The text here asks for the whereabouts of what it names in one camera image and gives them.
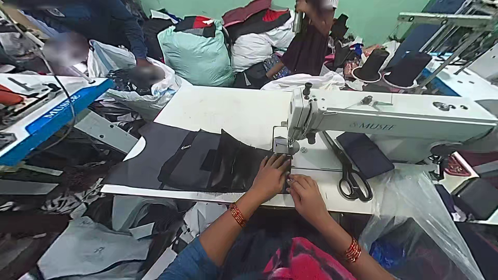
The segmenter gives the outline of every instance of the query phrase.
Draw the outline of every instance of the woman's left hand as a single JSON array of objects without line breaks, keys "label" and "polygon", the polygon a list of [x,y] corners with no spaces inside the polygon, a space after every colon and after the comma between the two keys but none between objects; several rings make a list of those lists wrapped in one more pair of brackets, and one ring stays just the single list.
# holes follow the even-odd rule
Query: woman's left hand
[{"label": "woman's left hand", "polygon": [[257,176],[248,191],[248,195],[258,205],[270,200],[282,191],[283,184],[288,175],[285,170],[290,166],[290,159],[285,159],[286,155],[284,154],[280,157],[274,154],[270,158],[265,157],[261,161]]},{"label": "woman's left hand", "polygon": [[295,9],[296,9],[296,12],[307,13],[308,12],[308,3],[306,2],[306,0],[296,0]]}]

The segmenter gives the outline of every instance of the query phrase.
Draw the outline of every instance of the knob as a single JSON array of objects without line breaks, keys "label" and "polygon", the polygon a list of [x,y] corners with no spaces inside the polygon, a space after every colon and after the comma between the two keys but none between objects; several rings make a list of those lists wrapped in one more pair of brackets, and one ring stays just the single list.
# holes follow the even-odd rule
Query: knob
[{"label": "knob", "polygon": [[306,84],[304,84],[304,90],[303,90],[303,95],[304,96],[310,95],[310,90],[311,90],[312,86],[313,86],[312,83],[306,83]]}]

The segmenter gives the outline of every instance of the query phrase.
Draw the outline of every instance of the clear plastic bag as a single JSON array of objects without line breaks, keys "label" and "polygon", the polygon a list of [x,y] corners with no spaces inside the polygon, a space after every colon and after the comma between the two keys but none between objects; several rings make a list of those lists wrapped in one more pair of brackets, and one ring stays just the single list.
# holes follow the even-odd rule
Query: clear plastic bag
[{"label": "clear plastic bag", "polygon": [[375,192],[374,214],[359,242],[384,268],[404,280],[421,279],[421,275],[422,279],[483,280],[429,178],[430,170],[429,165],[397,164],[372,179],[376,181],[372,185],[385,188]]}]

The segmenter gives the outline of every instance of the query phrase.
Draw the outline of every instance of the brand logo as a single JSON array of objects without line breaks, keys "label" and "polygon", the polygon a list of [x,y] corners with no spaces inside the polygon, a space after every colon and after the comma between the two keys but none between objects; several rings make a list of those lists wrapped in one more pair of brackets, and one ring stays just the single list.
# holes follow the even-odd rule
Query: brand logo
[{"label": "brand logo", "polygon": [[[78,99],[80,97],[81,97],[80,95],[72,95],[71,101],[75,101],[76,99]],[[62,102],[61,104],[59,104],[54,109],[50,110],[43,117],[51,119],[51,118],[55,117],[60,111],[64,110],[66,107],[68,107],[69,105],[70,105],[69,100],[66,100],[66,101]]]},{"label": "brand logo", "polygon": [[366,124],[353,122],[349,125],[352,128],[371,129],[371,130],[392,130],[396,125],[382,125],[382,124]]}]

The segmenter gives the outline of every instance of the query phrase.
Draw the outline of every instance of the bag of clothes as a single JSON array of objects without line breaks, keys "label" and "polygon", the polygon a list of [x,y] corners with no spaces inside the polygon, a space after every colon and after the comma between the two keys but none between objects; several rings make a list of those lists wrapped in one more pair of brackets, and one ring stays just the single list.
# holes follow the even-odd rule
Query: bag of clothes
[{"label": "bag of clothes", "polygon": [[193,85],[226,87],[234,83],[220,21],[188,16],[157,38],[166,65]]}]

